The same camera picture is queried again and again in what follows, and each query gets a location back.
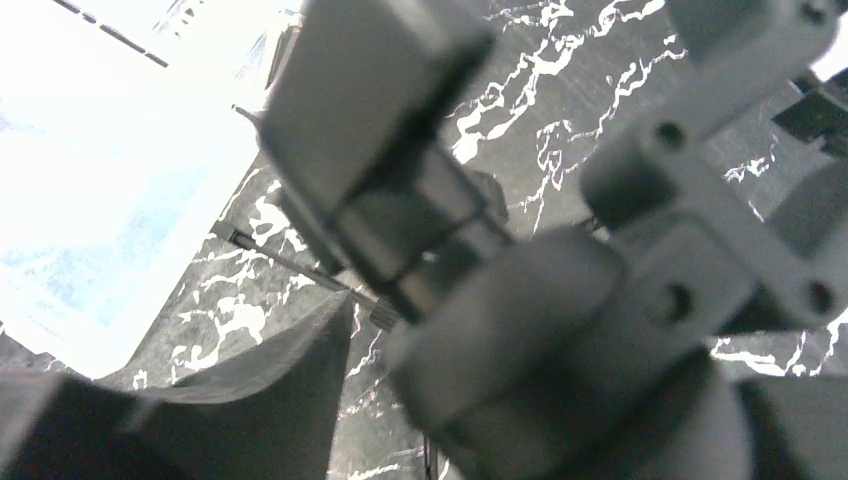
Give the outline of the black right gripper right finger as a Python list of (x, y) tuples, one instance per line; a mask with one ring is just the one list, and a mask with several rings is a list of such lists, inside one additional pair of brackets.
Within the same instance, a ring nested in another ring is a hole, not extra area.
[(847, 477), (847, 379), (762, 377), (737, 384), (755, 479)]

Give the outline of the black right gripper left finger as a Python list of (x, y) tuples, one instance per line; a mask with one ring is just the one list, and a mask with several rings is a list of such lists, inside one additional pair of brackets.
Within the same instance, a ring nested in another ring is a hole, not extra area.
[(322, 479), (353, 302), (167, 388), (119, 391), (62, 373), (1, 377), (5, 479)]

